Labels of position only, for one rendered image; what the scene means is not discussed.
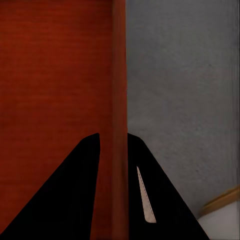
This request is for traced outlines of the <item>storage box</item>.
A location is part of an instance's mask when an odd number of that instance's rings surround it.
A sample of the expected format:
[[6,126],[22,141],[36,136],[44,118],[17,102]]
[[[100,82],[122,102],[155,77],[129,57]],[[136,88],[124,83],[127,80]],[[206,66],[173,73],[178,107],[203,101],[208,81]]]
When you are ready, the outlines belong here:
[[126,0],[0,0],[0,235],[96,133],[89,240],[129,240]]

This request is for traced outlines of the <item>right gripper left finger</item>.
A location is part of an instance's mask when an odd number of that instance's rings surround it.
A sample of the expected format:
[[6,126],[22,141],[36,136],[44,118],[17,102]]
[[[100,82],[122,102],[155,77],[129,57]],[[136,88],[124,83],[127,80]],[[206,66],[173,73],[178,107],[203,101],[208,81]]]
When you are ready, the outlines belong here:
[[100,135],[83,138],[0,235],[0,240],[90,240]]

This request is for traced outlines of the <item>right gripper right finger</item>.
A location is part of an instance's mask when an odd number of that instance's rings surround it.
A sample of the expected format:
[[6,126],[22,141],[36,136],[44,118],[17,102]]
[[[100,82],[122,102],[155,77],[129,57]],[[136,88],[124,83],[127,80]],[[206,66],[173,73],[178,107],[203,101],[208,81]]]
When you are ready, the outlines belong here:
[[[210,240],[145,142],[127,134],[129,240]],[[137,167],[156,223],[145,220]]]

